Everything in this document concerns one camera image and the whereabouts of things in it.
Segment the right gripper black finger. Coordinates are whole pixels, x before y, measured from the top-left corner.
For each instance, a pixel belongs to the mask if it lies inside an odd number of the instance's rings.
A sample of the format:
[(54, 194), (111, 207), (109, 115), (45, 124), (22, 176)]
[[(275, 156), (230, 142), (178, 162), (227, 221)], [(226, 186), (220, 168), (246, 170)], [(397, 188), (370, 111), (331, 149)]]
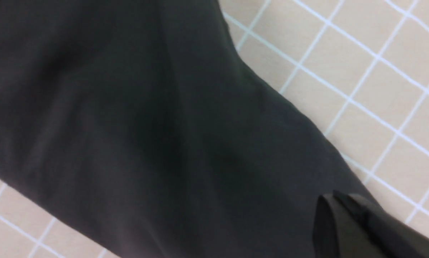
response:
[(429, 238), (358, 194), (319, 196), (316, 258), (429, 258)]

